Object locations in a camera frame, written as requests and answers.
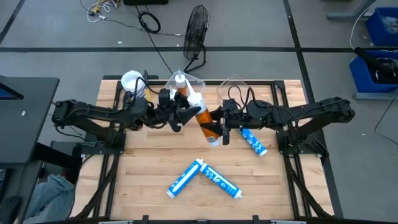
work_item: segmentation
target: fan stand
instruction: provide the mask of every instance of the fan stand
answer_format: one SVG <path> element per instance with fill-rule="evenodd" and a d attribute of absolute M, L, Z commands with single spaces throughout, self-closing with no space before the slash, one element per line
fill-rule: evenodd
<path fill-rule="evenodd" d="M 185 72 L 185 73 L 189 73 L 189 72 L 191 72 L 191 71 L 194 71 L 195 69 L 200 68 L 200 67 L 202 67 L 202 66 L 204 66 L 204 65 L 206 64 L 206 47 L 205 47 L 204 45 L 202 45 L 201 48 L 203 49 L 203 63 L 202 63 L 201 65 L 196 66 L 195 68 L 188 69 L 189 66 L 191 66 L 191 64 L 192 64 L 194 61 L 196 61 L 196 60 L 199 59 L 198 57 L 193 58 L 193 59 L 191 60 L 191 62 L 187 65 L 187 67 L 185 67 L 185 69 L 184 69 L 184 72 Z"/>

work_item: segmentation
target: blue label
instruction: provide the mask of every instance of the blue label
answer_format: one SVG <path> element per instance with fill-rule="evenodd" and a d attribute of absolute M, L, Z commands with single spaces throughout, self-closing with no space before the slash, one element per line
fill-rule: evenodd
<path fill-rule="evenodd" d="M 193 164 L 169 187 L 167 194 L 174 198 L 180 191 L 192 180 L 192 178 L 199 172 L 201 164 L 194 161 Z"/>
<path fill-rule="evenodd" d="M 253 135 L 249 129 L 243 129 L 240 131 L 243 138 L 249 143 L 249 145 L 255 150 L 257 155 L 263 156 L 267 149 L 261 144 L 261 142 Z"/>
<path fill-rule="evenodd" d="M 242 191 L 237 186 L 233 185 L 229 180 L 227 180 L 209 165 L 205 164 L 204 166 L 206 167 L 202 172 L 205 176 L 207 176 L 215 184 L 219 185 L 230 196 L 234 198 L 240 198 Z"/>

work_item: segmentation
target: caulk tube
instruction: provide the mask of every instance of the caulk tube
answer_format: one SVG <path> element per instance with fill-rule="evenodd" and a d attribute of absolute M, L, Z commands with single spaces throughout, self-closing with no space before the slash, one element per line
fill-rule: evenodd
<path fill-rule="evenodd" d="M 216 170 L 211 168 L 208 164 L 203 164 L 202 167 L 200 168 L 200 172 L 202 172 L 215 184 L 219 185 L 225 192 L 227 192 L 233 198 L 237 199 L 242 197 L 242 190 L 240 190 L 237 186 L 233 185 L 229 180 L 227 180 Z"/>
<path fill-rule="evenodd" d="M 195 93 L 193 91 L 189 81 L 187 81 L 187 86 L 189 89 L 189 96 L 187 99 L 189 105 L 192 107 L 194 107 L 194 106 L 200 107 L 200 111 L 195 115 L 198 123 L 199 124 L 212 123 L 213 119 L 211 118 L 210 112 L 205 105 L 205 101 L 203 100 L 201 93 Z M 218 146 L 220 144 L 220 138 L 218 137 L 218 134 L 216 134 L 213 131 L 210 131 L 206 128 L 202 128 L 202 127 L 201 127 L 201 131 L 205 135 L 210 146 L 214 147 L 214 146 Z"/>
<path fill-rule="evenodd" d="M 188 96 L 187 79 L 185 75 L 181 74 L 180 70 L 178 71 L 178 75 L 175 76 L 175 85 L 177 86 L 178 92 L 183 96 Z"/>
<path fill-rule="evenodd" d="M 267 149 L 261 144 L 261 142 L 253 135 L 250 129 L 240 129 L 239 132 L 243 138 L 249 143 L 252 149 L 255 150 L 257 155 L 260 157 L 267 153 Z"/>
<path fill-rule="evenodd" d="M 169 187 L 166 193 L 174 198 L 180 191 L 192 180 L 192 178 L 199 172 L 203 165 L 203 159 L 195 159 L 193 164 L 181 174 L 181 176 Z"/>

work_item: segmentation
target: computer monitor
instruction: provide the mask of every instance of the computer monitor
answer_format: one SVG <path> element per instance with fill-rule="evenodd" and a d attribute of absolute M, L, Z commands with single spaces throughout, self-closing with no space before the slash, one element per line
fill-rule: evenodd
<path fill-rule="evenodd" d="M 24 95 L 0 82 L 0 100 L 22 100 Z"/>

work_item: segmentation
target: gray cloth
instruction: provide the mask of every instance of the gray cloth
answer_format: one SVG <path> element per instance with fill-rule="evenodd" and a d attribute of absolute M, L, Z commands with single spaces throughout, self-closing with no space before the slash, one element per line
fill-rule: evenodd
<path fill-rule="evenodd" d="M 46 183 L 36 185 L 24 224 L 65 220 L 75 199 L 75 186 L 61 175 L 49 175 Z"/>

